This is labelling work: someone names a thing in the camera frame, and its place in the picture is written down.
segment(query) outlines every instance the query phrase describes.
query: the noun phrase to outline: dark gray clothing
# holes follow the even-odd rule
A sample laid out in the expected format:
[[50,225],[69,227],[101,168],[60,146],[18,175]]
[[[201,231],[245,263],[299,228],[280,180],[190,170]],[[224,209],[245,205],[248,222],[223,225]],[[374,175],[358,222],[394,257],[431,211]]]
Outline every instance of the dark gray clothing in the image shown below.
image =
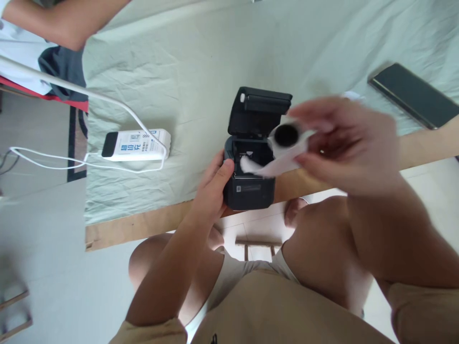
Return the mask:
[[[86,87],[83,75],[83,49],[73,51],[62,46],[48,48],[38,58],[42,72],[57,76],[78,86]],[[51,84],[49,95],[58,96],[62,101],[87,101],[87,96],[69,89]]]

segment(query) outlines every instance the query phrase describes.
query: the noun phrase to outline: light green cloth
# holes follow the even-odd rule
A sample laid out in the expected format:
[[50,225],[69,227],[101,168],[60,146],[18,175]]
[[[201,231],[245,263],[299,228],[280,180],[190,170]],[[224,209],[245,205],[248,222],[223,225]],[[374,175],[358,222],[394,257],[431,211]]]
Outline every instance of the light green cloth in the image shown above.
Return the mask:
[[[393,114],[400,135],[418,130],[368,75],[400,62],[459,101],[458,15],[457,0],[133,0],[88,41],[84,74],[88,88],[168,130],[171,156],[146,174],[89,167],[86,223],[192,199],[229,136],[240,86],[291,93],[294,104],[352,90]],[[100,151],[110,131],[138,128],[121,108],[89,103],[89,151]]]

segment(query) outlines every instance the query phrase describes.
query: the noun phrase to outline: hand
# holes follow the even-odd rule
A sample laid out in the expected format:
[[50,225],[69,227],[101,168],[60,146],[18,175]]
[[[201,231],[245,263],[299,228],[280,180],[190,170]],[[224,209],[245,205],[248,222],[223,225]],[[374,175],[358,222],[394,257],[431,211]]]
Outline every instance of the hand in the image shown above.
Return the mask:
[[197,188],[196,198],[191,206],[191,214],[206,224],[214,224],[226,209],[223,203],[223,188],[234,172],[234,161],[226,159],[223,163],[221,150],[210,163]]
[[398,185],[395,121],[340,97],[307,101],[291,109],[306,129],[308,152],[296,160],[311,175],[350,195],[377,195]]

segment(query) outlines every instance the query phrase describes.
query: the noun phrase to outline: wooden stool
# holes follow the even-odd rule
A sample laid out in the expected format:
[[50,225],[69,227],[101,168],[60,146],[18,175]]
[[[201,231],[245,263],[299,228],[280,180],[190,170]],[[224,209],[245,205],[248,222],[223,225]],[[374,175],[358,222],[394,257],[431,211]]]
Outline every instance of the wooden stool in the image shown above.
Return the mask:
[[249,261],[249,247],[268,247],[271,249],[271,257],[274,257],[275,248],[281,248],[282,243],[236,240],[236,246],[244,246],[244,260]]
[[[26,290],[22,294],[19,294],[18,296],[13,297],[12,299],[9,299],[8,301],[5,301],[3,303],[0,303],[0,311],[4,310],[7,307],[10,307],[12,304],[26,298],[29,296],[29,291]],[[13,328],[12,330],[8,331],[5,329],[5,325],[3,325],[3,329],[0,333],[0,344],[7,341],[11,337],[13,337],[15,334],[21,332],[22,330],[25,330],[26,328],[32,326],[32,317],[30,314],[27,314],[27,320],[23,324]]]

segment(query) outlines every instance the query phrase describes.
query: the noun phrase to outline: smartphone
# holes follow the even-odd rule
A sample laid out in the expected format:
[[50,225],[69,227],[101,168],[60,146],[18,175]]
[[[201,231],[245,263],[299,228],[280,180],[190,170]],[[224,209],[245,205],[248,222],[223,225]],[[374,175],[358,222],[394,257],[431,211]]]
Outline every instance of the smartphone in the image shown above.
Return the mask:
[[401,64],[385,68],[368,82],[428,129],[438,129],[459,115],[455,102]]

